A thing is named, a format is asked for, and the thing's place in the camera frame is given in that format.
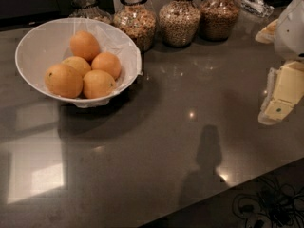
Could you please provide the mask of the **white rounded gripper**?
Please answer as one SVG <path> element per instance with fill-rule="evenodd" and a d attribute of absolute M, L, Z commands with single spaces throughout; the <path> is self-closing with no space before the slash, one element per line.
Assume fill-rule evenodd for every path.
<path fill-rule="evenodd" d="M 287 61 L 279 69 L 270 68 L 266 97 L 258 121 L 273 125 L 282 122 L 304 97 L 304 0 L 293 0 L 284 11 L 255 37 L 257 42 L 271 44 Z"/>

